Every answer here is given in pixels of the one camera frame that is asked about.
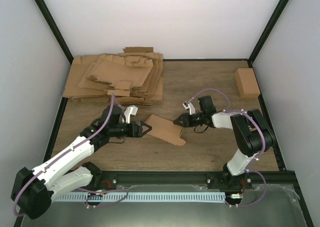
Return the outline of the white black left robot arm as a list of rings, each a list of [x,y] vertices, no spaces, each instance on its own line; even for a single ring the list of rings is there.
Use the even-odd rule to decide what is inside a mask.
[[[102,183],[102,172],[95,164],[86,162],[76,170],[71,170],[72,167],[108,144],[111,138],[141,138],[150,132],[152,127],[147,123],[130,121],[137,111],[134,105],[125,109],[109,105],[56,156],[33,169],[20,169],[11,192],[13,213],[37,219],[61,196],[81,187],[97,189]]]

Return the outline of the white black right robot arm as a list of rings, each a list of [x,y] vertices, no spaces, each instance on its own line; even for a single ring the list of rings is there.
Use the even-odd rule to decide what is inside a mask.
[[[233,130],[237,151],[224,166],[221,182],[229,189],[236,187],[245,177],[250,165],[276,144],[276,136],[259,109],[248,111],[217,111],[209,95],[199,97],[200,111],[189,101],[183,103],[188,113],[182,113],[173,123],[183,128],[207,128]]]

